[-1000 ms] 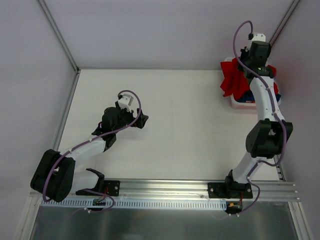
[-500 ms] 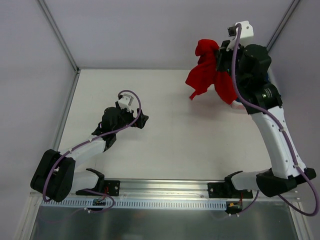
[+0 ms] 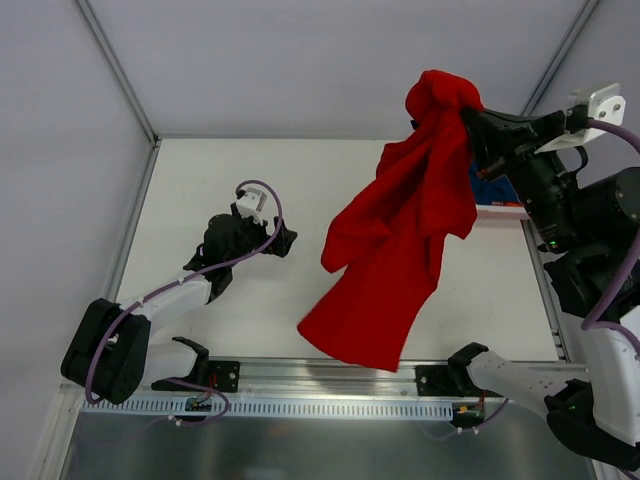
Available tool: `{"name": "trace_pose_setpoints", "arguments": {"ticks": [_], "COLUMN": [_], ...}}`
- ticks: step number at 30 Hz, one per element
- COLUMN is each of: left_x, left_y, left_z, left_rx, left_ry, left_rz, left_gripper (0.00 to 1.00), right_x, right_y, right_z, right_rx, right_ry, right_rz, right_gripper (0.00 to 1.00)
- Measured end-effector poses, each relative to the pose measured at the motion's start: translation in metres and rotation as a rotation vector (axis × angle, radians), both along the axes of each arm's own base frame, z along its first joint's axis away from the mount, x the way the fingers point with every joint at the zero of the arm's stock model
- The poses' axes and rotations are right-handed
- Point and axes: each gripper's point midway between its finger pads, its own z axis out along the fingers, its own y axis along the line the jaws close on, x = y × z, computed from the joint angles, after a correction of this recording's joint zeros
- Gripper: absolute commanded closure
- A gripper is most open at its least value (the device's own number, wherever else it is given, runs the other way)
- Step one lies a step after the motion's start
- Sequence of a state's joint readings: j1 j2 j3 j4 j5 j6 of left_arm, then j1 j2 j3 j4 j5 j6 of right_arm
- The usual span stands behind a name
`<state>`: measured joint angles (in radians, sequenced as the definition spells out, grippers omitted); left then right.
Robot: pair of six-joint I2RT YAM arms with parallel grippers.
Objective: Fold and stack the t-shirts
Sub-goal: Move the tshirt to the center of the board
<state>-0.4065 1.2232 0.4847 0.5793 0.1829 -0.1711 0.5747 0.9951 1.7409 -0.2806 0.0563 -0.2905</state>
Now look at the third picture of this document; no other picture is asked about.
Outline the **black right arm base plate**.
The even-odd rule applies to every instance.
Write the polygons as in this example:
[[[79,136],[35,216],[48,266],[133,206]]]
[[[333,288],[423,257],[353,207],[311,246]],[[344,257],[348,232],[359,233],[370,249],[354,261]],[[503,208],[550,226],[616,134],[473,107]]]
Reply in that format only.
[[[485,393],[490,398],[499,394],[482,391],[475,386],[464,369],[444,364],[422,364],[414,367],[415,385],[420,397],[480,397]]]

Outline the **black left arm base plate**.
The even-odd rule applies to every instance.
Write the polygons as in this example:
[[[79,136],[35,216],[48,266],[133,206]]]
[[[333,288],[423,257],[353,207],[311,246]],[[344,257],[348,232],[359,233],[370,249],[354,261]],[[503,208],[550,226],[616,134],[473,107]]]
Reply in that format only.
[[[188,386],[178,385],[169,380],[159,380],[151,384],[154,391],[194,391],[204,393],[202,387],[212,388],[222,393],[236,393],[240,379],[241,363],[230,360],[203,360],[196,363],[192,371],[178,380]]]

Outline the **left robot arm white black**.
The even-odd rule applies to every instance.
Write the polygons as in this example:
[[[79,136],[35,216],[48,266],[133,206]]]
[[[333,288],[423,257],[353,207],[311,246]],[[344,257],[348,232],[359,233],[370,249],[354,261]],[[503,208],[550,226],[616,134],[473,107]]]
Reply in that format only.
[[[176,279],[129,306],[105,298],[91,302],[63,357],[62,376],[84,387],[93,403],[121,404],[145,384],[155,390],[206,385],[206,347],[183,336],[159,345],[150,341],[170,322],[216,300],[232,282],[237,263],[257,254],[286,257],[298,234],[281,218],[273,225],[269,233],[264,221],[216,215]]]

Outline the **red t shirt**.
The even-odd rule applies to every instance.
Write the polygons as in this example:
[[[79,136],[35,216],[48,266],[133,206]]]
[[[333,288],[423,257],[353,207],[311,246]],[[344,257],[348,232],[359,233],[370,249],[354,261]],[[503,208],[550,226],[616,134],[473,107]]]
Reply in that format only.
[[[341,278],[297,326],[339,361],[394,372],[416,317],[436,291],[445,241],[477,219],[472,153],[461,113],[477,88],[423,72],[405,100],[413,132],[384,146],[374,180],[331,222],[321,265]]]

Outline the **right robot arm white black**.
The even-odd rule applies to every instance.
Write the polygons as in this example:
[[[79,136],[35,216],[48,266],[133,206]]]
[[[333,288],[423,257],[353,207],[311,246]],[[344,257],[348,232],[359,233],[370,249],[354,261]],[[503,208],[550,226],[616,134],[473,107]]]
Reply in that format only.
[[[544,375],[479,344],[455,354],[449,387],[512,399],[543,417],[566,445],[639,451],[639,171],[587,186],[558,150],[571,135],[583,151],[592,133],[637,146],[636,135],[583,107],[541,117],[467,109],[462,114],[478,174],[509,180],[532,221],[563,312],[581,319],[584,380]]]

